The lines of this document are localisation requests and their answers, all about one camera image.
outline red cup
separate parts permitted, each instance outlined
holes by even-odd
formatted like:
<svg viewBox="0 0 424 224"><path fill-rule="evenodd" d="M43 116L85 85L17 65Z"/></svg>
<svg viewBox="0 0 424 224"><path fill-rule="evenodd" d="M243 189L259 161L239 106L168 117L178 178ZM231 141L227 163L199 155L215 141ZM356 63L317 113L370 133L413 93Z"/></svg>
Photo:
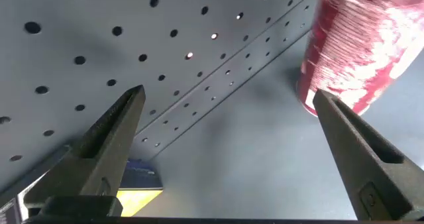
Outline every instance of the red cup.
<svg viewBox="0 0 424 224"><path fill-rule="evenodd" d="M312 104L318 89L362 114L424 47L424 0L319 0L297 84Z"/></svg>

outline gray pegboard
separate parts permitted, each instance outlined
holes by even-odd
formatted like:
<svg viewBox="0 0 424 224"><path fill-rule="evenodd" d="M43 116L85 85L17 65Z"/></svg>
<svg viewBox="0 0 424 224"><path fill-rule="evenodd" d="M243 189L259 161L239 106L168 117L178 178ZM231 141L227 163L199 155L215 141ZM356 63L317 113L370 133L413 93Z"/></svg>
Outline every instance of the gray pegboard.
<svg viewBox="0 0 424 224"><path fill-rule="evenodd" d="M317 0L303 0L136 135L133 158L150 160L311 27Z"/></svg>
<svg viewBox="0 0 424 224"><path fill-rule="evenodd" d="M0 0L0 190L138 84L131 156L154 156L309 29L316 0L301 1Z"/></svg>

